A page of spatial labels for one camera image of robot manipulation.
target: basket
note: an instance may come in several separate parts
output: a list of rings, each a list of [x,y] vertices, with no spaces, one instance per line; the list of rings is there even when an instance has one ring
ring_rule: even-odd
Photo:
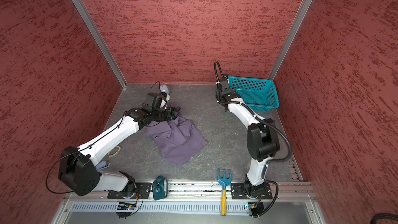
[[[271,80],[229,76],[228,82],[253,111],[268,112],[279,107],[275,84]]]

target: purple garment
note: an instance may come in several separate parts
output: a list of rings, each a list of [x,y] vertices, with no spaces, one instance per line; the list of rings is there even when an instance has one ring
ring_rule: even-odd
[[[180,107],[174,107],[181,113]],[[205,137],[192,121],[180,116],[173,121],[159,122],[154,127],[147,127],[145,136],[153,137],[164,159],[180,165],[191,159],[207,144]]]

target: textured red wall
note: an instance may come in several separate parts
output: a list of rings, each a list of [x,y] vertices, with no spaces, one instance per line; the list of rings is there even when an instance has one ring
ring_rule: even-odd
[[[47,224],[48,169],[102,131],[121,87],[71,0],[0,0],[0,19],[0,222]]]
[[[314,0],[275,82],[327,223],[398,214],[398,0]]]
[[[267,78],[301,0],[83,0],[128,82]]]

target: metal corner post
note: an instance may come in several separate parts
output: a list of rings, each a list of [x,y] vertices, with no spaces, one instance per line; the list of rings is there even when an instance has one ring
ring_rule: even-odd
[[[117,79],[119,80],[120,84],[122,85],[122,88],[126,88],[126,86],[127,86],[126,79],[124,78],[122,72],[120,71],[119,67],[117,66],[117,63],[112,56],[112,53],[106,46],[106,43],[101,36],[101,33],[98,31],[97,26],[95,25],[89,12],[87,11],[87,8],[84,5],[83,1],[82,0],[72,0],[72,2],[74,3],[75,7],[77,8],[77,11],[82,16],[83,21],[86,23],[88,29],[90,30],[92,36],[94,37],[95,41],[97,42],[103,55],[105,56],[106,60],[108,61],[109,66],[111,66],[112,71],[115,73]]]
[[[283,43],[281,51],[279,52],[279,55],[275,61],[275,64],[272,67],[271,72],[269,73],[269,76],[268,76],[269,80],[275,79],[276,73],[278,73],[278,70],[281,67],[283,60],[285,59],[287,51],[289,50],[289,47],[292,44],[293,39],[295,38],[296,33],[299,30],[300,25],[306,15],[311,3],[312,3],[312,0],[302,0],[301,1],[300,7],[298,8],[298,11],[296,13],[295,19],[293,20],[292,26],[290,27],[290,30],[286,36],[285,42]]]

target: blue garden fork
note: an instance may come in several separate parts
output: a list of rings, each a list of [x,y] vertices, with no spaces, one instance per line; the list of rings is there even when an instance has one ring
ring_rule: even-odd
[[[222,202],[221,202],[221,215],[226,216],[226,190],[225,188],[231,185],[232,172],[229,169],[229,178],[226,177],[226,171],[224,169],[224,176],[220,176],[220,168],[218,168],[218,183],[222,186]]]

